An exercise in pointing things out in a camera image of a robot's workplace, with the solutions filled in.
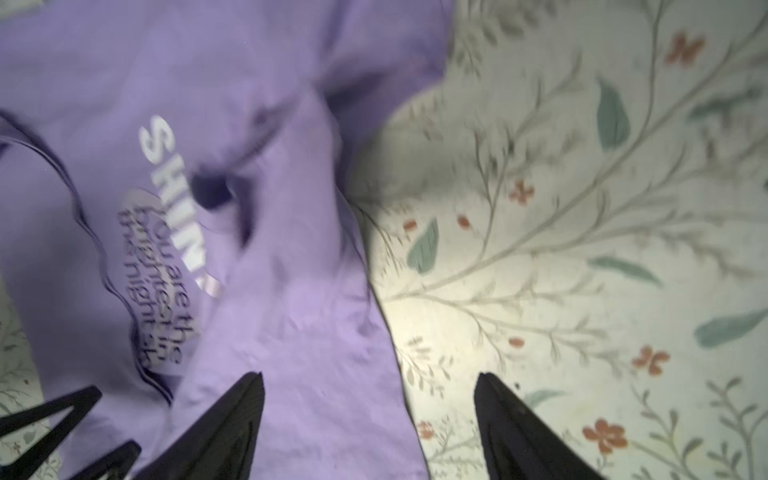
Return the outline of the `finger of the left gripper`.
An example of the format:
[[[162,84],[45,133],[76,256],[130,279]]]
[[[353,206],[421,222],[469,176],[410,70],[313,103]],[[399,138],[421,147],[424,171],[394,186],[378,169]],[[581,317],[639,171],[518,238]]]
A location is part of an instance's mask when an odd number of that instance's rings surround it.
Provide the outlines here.
[[[12,462],[1,465],[1,478],[31,479],[101,398],[101,391],[95,386],[89,386],[33,408],[3,417],[1,419],[1,437],[24,430],[62,412],[65,413],[58,424],[34,442],[25,452]]]
[[[129,440],[71,477],[71,480],[123,480],[140,456],[141,447]]]

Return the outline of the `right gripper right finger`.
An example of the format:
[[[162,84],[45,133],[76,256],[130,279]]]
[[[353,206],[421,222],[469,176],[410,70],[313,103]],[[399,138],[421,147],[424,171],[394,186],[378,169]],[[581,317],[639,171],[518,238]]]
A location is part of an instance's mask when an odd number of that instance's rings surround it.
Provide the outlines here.
[[[474,405],[491,480],[601,479],[496,375],[478,376]]]

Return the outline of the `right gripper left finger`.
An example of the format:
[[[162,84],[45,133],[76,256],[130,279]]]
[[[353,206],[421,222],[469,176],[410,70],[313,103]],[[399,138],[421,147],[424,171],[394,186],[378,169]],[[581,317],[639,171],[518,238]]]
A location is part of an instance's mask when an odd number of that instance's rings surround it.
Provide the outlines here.
[[[263,377],[255,372],[243,375],[136,477],[148,480],[249,478],[264,403]]]

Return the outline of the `purple t-shirt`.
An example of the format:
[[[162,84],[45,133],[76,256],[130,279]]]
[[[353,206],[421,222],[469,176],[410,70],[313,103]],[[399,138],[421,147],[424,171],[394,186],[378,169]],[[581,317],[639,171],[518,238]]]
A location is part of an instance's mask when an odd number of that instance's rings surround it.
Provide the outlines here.
[[[343,181],[444,74],[450,1],[53,1],[1,23],[1,277],[72,474],[244,374],[254,479],[425,479]]]

